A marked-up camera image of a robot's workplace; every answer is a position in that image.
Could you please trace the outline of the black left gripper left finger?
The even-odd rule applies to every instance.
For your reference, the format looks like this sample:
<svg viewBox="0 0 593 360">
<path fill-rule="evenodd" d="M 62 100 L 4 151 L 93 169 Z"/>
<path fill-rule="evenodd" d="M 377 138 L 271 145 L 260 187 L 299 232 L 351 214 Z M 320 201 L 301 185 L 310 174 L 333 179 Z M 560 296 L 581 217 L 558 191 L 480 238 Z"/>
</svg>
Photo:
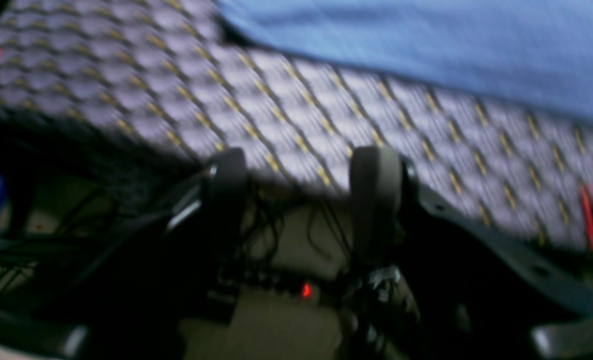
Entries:
<svg viewBox="0 0 593 360">
<path fill-rule="evenodd" d="M 191 280 L 215 275 L 241 241 L 249 175 L 241 148 L 218 153 L 176 189 L 166 225 L 173 269 Z"/>
</svg>

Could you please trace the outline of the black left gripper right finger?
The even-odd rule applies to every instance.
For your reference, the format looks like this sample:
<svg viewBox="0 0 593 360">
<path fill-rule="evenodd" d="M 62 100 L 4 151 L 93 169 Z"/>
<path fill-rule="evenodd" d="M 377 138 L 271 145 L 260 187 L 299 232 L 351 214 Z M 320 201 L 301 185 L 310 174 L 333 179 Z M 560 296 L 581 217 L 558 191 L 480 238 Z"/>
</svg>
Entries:
<svg viewBox="0 0 593 360">
<path fill-rule="evenodd" d="M 349 184 L 354 256 L 397 265 L 425 312 L 463 304 L 489 317 L 593 317 L 593 291 L 582 281 L 521 240 L 466 219 L 392 148 L 356 148 Z"/>
</svg>

